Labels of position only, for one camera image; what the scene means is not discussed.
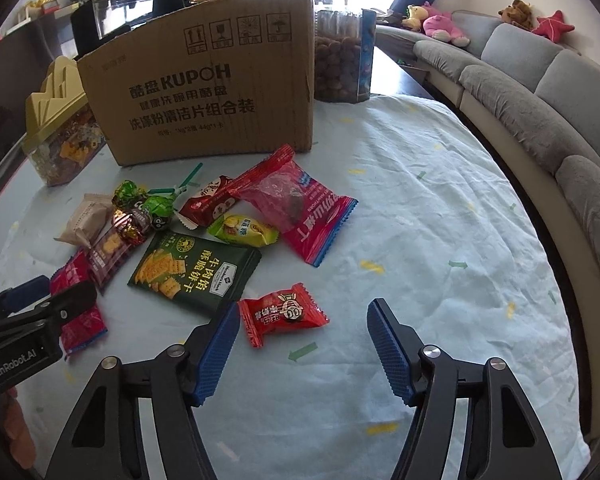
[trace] blue gripper pad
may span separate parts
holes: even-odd
[[[201,406],[207,397],[211,397],[216,392],[224,364],[229,358],[229,352],[231,352],[239,329],[238,304],[233,302],[200,359],[196,387],[192,393],[192,398],[197,405]]]
[[[414,396],[409,362],[375,301],[369,303],[366,311],[366,328],[369,330],[394,395],[408,404]]]

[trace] brown teddy bear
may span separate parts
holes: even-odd
[[[531,7],[522,0],[513,0],[513,3],[509,7],[500,10],[498,14],[505,23],[510,23],[525,30],[534,28]]]

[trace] cardboard box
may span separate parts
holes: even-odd
[[[78,62],[120,166],[311,149],[312,0],[216,0],[123,34]]]

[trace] table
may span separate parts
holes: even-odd
[[[382,56],[374,74],[387,67],[386,77],[376,78],[376,85],[419,92],[408,74],[383,63]],[[262,157],[205,157],[197,180],[238,175]],[[366,305],[382,297],[425,342],[457,359],[505,358],[544,425],[563,478],[576,478],[589,451],[580,434],[568,320],[533,226],[521,207],[511,206],[518,204],[514,191],[475,137],[448,108],[426,97],[317,102],[314,147],[297,160],[334,192],[360,203],[318,269],[283,242],[264,248],[244,297],[303,282],[331,323],[265,336],[259,350],[244,332],[238,334],[215,395],[195,410],[218,478],[390,478],[413,413],[392,395],[366,332]],[[74,248],[52,237],[83,193],[111,192],[126,178],[168,187],[196,163],[119,168],[103,149],[67,186],[42,189],[32,198],[0,256],[0,290],[50,275],[70,257]],[[244,202],[235,212],[258,216]],[[184,232],[177,224],[174,229]],[[152,358],[207,321],[126,285],[142,252],[132,255],[98,298],[109,334],[19,387],[41,471],[104,356],[123,363]],[[310,354],[296,362],[288,358],[311,343],[316,349]],[[529,355],[542,355],[542,364]],[[445,479],[457,477],[463,426],[458,417]],[[141,420],[151,478],[163,478],[146,402]]]

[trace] sofa cushion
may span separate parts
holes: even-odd
[[[563,50],[538,83],[536,95],[567,119],[600,156],[600,68]]]
[[[494,16],[484,16],[467,12],[466,10],[456,10],[451,14],[454,23],[471,40],[465,50],[475,57],[480,57],[484,46],[489,41],[495,28],[502,25],[502,20]]]
[[[491,66],[468,66],[460,84],[551,174],[569,155],[600,167],[600,157],[565,118],[520,83]]]
[[[568,156],[555,179],[600,264],[600,168],[582,156]]]
[[[442,72],[454,83],[458,83],[465,67],[472,64],[487,66],[477,57],[453,45],[441,41],[419,41],[413,47],[413,53],[432,67]]]
[[[560,45],[547,38],[503,23],[493,31],[480,59],[534,92],[544,72],[561,50]]]

